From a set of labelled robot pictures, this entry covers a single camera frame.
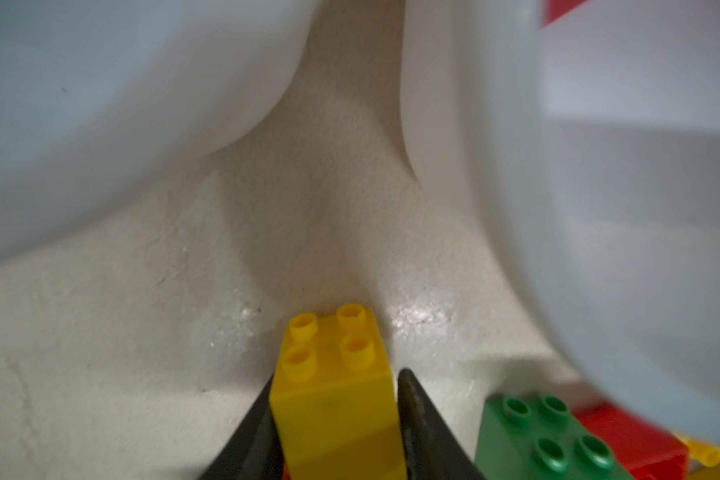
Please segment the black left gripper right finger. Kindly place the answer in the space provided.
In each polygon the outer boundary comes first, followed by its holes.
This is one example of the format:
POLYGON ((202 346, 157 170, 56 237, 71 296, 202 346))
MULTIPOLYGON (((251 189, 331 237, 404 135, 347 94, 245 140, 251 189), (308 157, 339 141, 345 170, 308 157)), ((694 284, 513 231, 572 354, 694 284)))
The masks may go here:
POLYGON ((484 479, 409 368, 397 377, 397 407, 408 479, 484 479))

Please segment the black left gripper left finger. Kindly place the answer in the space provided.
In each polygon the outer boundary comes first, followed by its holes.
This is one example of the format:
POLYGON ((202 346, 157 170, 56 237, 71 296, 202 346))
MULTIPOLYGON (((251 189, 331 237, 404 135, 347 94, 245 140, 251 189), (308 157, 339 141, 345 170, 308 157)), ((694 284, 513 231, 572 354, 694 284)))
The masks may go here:
POLYGON ((283 478, 285 460, 269 403, 273 379, 269 378, 200 480, 283 478))

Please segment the green lego brick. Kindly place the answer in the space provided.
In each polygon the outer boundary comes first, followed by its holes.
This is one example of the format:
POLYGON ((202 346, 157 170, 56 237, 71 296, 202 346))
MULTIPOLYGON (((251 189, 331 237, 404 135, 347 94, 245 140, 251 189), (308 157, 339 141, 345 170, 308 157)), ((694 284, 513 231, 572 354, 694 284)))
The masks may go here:
POLYGON ((560 398, 500 395, 484 404, 475 453, 487 479, 630 479, 613 450, 560 398))

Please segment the long red lego brick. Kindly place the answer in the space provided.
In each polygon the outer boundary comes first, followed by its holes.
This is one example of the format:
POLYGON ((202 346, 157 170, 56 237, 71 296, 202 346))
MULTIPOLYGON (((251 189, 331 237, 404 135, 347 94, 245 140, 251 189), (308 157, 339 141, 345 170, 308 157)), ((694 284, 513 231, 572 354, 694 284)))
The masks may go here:
POLYGON ((587 0, 545 0, 543 26, 549 25, 584 4, 587 0))

